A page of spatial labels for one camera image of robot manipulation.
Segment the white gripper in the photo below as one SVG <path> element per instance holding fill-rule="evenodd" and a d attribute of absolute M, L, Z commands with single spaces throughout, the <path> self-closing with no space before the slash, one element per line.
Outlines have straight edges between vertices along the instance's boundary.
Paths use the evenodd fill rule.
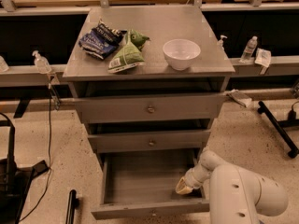
<path fill-rule="evenodd" d="M 211 177 L 213 171 L 214 167 L 205 167 L 202 163 L 197 163 L 179 180 L 176 193 L 186 195 L 191 193 L 193 189 L 199 189 Z"/>

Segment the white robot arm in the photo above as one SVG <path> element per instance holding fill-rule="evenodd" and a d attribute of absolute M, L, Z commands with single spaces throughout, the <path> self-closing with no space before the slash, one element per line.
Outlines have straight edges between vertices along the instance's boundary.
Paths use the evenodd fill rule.
<path fill-rule="evenodd" d="M 287 192 L 277 181 L 231 164 L 209 149 L 179 180 L 176 193 L 189 194 L 206 180 L 211 224 L 261 224 L 258 215 L 279 216 L 288 207 Z"/>

